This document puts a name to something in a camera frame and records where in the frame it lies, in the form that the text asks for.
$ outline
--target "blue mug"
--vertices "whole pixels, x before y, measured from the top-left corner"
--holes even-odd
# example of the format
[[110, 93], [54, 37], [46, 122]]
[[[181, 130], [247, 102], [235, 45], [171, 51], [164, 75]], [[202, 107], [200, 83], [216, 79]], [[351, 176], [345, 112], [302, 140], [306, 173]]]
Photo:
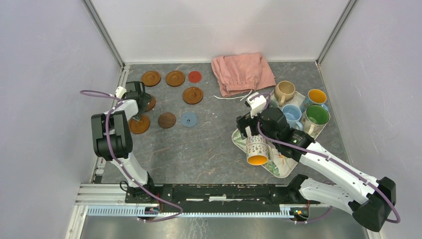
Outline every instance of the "blue mug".
[[301, 109], [294, 105], [285, 105], [281, 111], [287, 119], [291, 128], [296, 128], [298, 130], [303, 130], [303, 125], [299, 121], [302, 117]]
[[327, 95], [322, 90], [310, 90], [305, 100], [301, 104], [301, 111], [303, 113], [309, 106], [319, 105], [329, 112], [328, 107], [324, 104], [326, 101]]

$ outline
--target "coaster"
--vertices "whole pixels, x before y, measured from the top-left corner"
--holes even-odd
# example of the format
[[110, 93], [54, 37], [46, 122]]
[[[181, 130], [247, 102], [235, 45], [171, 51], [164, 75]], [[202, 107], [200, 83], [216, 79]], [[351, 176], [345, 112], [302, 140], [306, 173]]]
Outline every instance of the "coaster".
[[156, 71], [148, 71], [142, 75], [141, 81], [144, 83], [145, 86], [153, 87], [158, 85], [161, 81], [160, 73]]
[[155, 106], [155, 103], [156, 103], [155, 102], [155, 97], [153, 95], [150, 95], [150, 96], [151, 96], [151, 100], [148, 103], [148, 106], [146, 107], [146, 111], [145, 112], [148, 112], [148, 111], [152, 110], [154, 108], [154, 106]]
[[141, 115], [141, 119], [139, 121], [135, 119], [129, 120], [129, 130], [130, 132], [134, 134], [141, 134], [144, 133], [149, 129], [149, 126], [151, 125], [151, 121], [149, 120], [149, 117], [146, 115]]
[[194, 112], [186, 112], [182, 114], [182, 125], [186, 127], [194, 127], [197, 124], [197, 116]]
[[170, 112], [160, 115], [158, 125], [162, 128], [171, 128], [176, 123], [176, 116]]
[[204, 93], [198, 87], [189, 87], [183, 91], [183, 100], [190, 105], [201, 102], [203, 97]]
[[198, 83], [202, 79], [202, 75], [199, 71], [191, 71], [188, 75], [188, 79], [192, 83]]
[[172, 71], [166, 76], [166, 82], [169, 86], [181, 86], [185, 82], [185, 74], [181, 71]]

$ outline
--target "gray wall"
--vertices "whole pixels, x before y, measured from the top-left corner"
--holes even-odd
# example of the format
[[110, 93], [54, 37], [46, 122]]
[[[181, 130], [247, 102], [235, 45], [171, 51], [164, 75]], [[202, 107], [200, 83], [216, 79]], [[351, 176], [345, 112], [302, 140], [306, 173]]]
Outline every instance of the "gray wall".
[[63, 238], [119, 68], [80, 0], [1, 1], [0, 238]]
[[402, 222], [383, 227], [392, 239], [421, 237], [421, 10], [421, 1], [359, 1], [322, 63], [349, 159], [397, 183]]

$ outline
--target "black wire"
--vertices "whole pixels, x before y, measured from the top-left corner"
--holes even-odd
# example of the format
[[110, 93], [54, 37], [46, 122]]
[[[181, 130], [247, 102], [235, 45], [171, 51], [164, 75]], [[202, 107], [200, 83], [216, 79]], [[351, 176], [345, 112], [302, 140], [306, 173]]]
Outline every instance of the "black wire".
[[121, 186], [121, 183], [123, 183], [123, 182], [126, 184], [126, 188], [129, 187], [129, 184], [126, 181], [123, 180], [123, 181], [120, 181], [119, 182], [120, 189], [123, 190], [123, 191], [125, 191], [125, 192], [127, 192], [127, 190], [124, 190], [123, 187]]

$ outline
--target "wooden coaster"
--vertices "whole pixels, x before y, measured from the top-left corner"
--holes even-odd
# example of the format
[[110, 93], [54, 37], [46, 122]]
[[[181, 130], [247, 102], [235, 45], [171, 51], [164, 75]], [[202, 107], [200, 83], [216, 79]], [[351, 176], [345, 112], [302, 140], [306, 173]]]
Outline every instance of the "wooden coaster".
[[183, 100], [190, 105], [201, 102], [203, 97], [204, 93], [198, 87], [189, 87], [183, 91]]
[[202, 75], [199, 71], [191, 71], [188, 75], [188, 79], [192, 83], [198, 83], [202, 79]]
[[170, 112], [160, 115], [158, 125], [162, 128], [170, 128], [176, 123], [176, 116]]
[[155, 106], [155, 97], [153, 96], [153, 95], [151, 95], [151, 100], [150, 100], [150, 102], [148, 103], [148, 106], [146, 107], [146, 111], [145, 112], [148, 112], [148, 111], [150, 111], [150, 110], [152, 110], [153, 108], [154, 108], [154, 106]]
[[172, 71], [167, 74], [166, 82], [169, 86], [181, 86], [185, 82], [185, 74], [181, 71]]
[[141, 81], [144, 83], [145, 86], [153, 87], [160, 83], [161, 76], [160, 73], [156, 71], [148, 71], [142, 75]]
[[149, 117], [146, 115], [141, 115], [141, 119], [139, 121], [135, 119], [129, 120], [130, 132], [134, 134], [144, 133], [145, 131], [149, 129], [150, 125], [151, 125], [151, 121], [149, 120]]

